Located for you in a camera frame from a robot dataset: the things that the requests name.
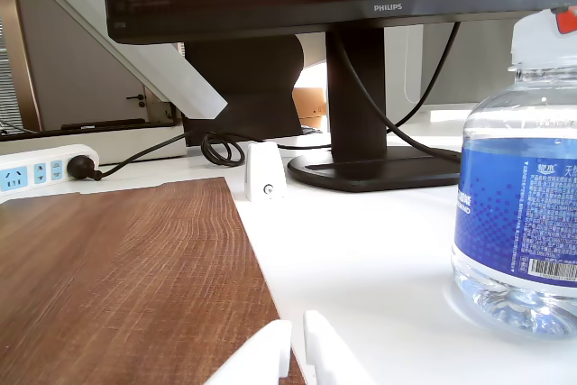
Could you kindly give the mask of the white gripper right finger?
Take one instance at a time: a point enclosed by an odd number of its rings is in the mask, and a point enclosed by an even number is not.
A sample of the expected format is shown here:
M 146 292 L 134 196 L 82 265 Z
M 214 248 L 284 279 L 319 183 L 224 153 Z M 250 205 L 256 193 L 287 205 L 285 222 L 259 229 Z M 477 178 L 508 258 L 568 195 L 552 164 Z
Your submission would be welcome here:
M 306 362 L 317 384 L 375 384 L 350 347 L 316 310 L 303 316 Z

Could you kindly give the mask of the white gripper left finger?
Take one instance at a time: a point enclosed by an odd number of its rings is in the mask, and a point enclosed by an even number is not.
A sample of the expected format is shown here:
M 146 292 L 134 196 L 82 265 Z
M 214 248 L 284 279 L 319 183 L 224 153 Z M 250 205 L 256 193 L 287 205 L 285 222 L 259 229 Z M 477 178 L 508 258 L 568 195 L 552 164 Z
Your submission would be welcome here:
M 206 385 L 277 385 L 289 375 L 292 324 L 274 320 L 249 338 Z

